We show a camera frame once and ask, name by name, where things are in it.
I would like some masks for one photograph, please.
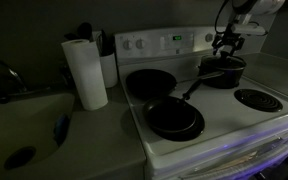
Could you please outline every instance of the stove knob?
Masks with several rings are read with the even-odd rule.
[[[205,36],[205,41],[206,41],[206,42],[211,42],[211,41],[213,41],[213,34],[211,34],[211,33],[206,34],[206,36]]]
[[[146,43],[143,39],[139,39],[136,41],[136,47],[138,49],[143,49],[145,47]]]
[[[124,47],[124,49],[126,49],[126,50],[130,50],[130,49],[132,49],[132,47],[133,47],[133,43],[132,43],[130,40],[126,40],[126,41],[124,41],[124,43],[123,43],[123,47]]]

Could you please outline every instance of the burner drip pan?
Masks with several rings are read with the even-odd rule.
[[[283,109],[283,105],[275,97],[261,91],[253,89],[239,89],[234,96],[242,104],[265,112],[278,112]]]

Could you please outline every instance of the frying pan handle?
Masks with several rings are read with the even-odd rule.
[[[223,75],[224,72],[216,71],[209,74],[205,74],[198,77],[198,80],[190,87],[190,89],[183,94],[182,100],[189,100],[191,98],[191,94],[202,84],[204,79],[214,78]]]
[[[191,98],[191,94],[202,84],[202,79],[198,79],[190,89],[183,94],[182,100],[189,100]]]

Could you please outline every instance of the kitchen utensil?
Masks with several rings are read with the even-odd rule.
[[[203,81],[203,83],[215,88],[230,89],[238,86],[245,66],[246,63],[242,58],[228,56],[225,52],[222,52],[221,57],[203,57],[199,75],[204,75],[215,71],[222,71],[224,72],[222,76],[207,79]]]
[[[114,53],[113,43],[109,41],[103,29],[101,30],[100,46],[101,56],[108,56]]]
[[[143,114],[148,125],[163,138],[182,141],[197,137],[204,129],[200,112],[185,100],[200,86],[203,80],[223,75],[214,72],[198,77],[198,80],[183,94],[182,99],[164,96],[145,103]]]
[[[82,39],[93,41],[92,35],[92,25],[90,23],[84,22],[77,28],[77,34]]]
[[[170,73],[156,69],[142,69],[126,78],[128,90],[136,97],[150,98],[168,95],[176,87],[176,79]]]

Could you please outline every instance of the pot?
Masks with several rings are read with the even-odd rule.
[[[239,80],[246,67],[245,61],[236,56],[227,56],[222,53],[218,56],[205,56],[202,58],[199,75],[212,73],[215,71],[222,71],[224,74],[211,79],[203,81],[204,84],[220,88],[230,89],[239,85]]]
[[[198,80],[183,94],[183,98],[171,96],[149,100],[143,107],[143,114],[151,129],[161,137],[173,141],[186,141],[196,138],[203,132],[204,119],[201,113],[185,102],[203,80],[223,75],[214,72],[199,76]]]

